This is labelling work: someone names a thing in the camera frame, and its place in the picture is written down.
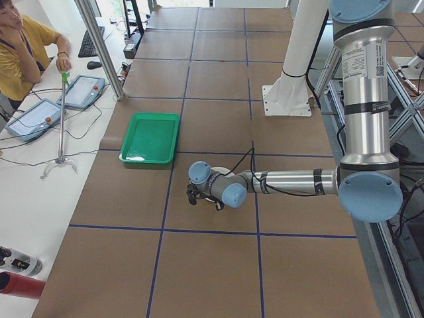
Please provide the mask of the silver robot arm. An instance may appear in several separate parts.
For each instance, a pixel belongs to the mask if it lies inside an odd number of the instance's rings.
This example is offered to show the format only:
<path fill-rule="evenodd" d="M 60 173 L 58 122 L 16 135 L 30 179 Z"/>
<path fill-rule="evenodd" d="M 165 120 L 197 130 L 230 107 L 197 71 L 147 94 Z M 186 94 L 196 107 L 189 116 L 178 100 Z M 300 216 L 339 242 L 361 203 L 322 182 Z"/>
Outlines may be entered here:
<path fill-rule="evenodd" d="M 327 20 L 341 53 L 346 150 L 332 170 L 247 170 L 222 174 L 203 161 L 188 170 L 188 200 L 217 209 L 239 207 L 249 193 L 298 197 L 335 194 L 355 219 L 379 223 L 400 209 L 399 160 L 389 137 L 386 44 L 393 34 L 391 1 L 300 1 L 281 76 L 262 88 L 267 116 L 307 116 L 307 73 Z"/>

